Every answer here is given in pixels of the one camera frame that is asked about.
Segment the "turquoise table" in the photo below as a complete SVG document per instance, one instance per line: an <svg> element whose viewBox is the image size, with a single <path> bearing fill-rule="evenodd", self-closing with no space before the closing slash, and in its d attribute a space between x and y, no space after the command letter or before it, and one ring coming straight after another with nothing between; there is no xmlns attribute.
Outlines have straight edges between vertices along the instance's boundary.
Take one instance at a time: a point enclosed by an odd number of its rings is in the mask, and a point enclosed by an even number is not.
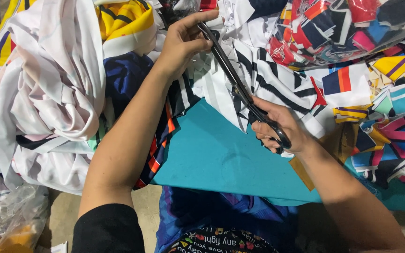
<svg viewBox="0 0 405 253"><path fill-rule="evenodd" d="M267 198L276 205L321 202L309 192L288 161L260 146L248 126L242 133L205 100L178 118L179 130L153 184ZM346 167L352 169L351 161ZM405 185L393 180L381 199L390 210L405 210Z"/></svg>

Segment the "concrete floor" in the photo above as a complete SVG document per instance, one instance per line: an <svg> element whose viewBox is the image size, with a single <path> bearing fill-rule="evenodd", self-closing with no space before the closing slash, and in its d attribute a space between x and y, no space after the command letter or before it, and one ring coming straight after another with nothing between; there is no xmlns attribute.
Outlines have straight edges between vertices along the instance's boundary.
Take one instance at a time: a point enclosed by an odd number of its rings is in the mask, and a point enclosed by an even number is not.
<svg viewBox="0 0 405 253"><path fill-rule="evenodd" d="M4 14L9 0L0 0L1 13ZM135 210L143 231L146 253L154 252L155 233L159 225L160 186L147 186L133 193ZM77 220L80 196L50 191L51 216L39 239L38 244L51 247L64 241L72 245L73 227ZM340 238L332 237L335 226L321 204L307 204L300 209L300 232L307 238L315 239L326 245L328 252L343 252ZM405 235L405 212L394 212L394 216Z"/></svg>

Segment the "scissors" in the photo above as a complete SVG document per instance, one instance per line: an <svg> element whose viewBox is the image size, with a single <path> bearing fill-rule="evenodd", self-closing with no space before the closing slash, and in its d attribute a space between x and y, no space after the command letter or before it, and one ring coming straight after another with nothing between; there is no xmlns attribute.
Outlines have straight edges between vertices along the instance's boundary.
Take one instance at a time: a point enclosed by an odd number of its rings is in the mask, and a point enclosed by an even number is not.
<svg viewBox="0 0 405 253"><path fill-rule="evenodd" d="M223 51L217 39L210 31L210 29L207 27L207 25L203 22L200 22L198 23L198 28L202 31L202 34L204 35L206 40L213 41L213 47L211 51L215 56L215 59L217 59L218 63L220 64L222 70L228 77L229 82L233 86L235 93L239 95L242 103L246 106L246 108L249 109L250 113L253 114L253 116L257 119L258 122L267 123L271 127L271 129L273 129L278 135L280 140L271 137L271 140L276 141L280 145L280 147L276 149L277 153L281 154L284 151L284 149L289 149L292 146L290 140L287 138L284 131L280 129L280 127L276 122L268 119L268 117L265 116L266 115L265 111L261 110L260 108L256 107L256 105L254 105L253 100L251 96L248 94L245 85L240 80L239 75L237 74L237 72L235 72L228 57L226 56L225 52Z"/></svg>

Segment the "plastic bag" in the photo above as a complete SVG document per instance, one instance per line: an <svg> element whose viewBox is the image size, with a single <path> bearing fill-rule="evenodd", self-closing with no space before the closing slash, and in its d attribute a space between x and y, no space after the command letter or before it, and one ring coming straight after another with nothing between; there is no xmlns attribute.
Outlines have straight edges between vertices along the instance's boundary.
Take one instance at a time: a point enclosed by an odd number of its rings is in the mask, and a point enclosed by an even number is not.
<svg viewBox="0 0 405 253"><path fill-rule="evenodd" d="M48 217L47 188L25 183L0 195L0 252L33 252Z"/></svg>
<svg viewBox="0 0 405 253"><path fill-rule="evenodd" d="M159 0L166 24L169 26L179 19L199 11L201 0Z"/></svg>
<svg viewBox="0 0 405 253"><path fill-rule="evenodd" d="M405 38L405 0L290 0L272 34L268 52L294 70L357 59Z"/></svg>

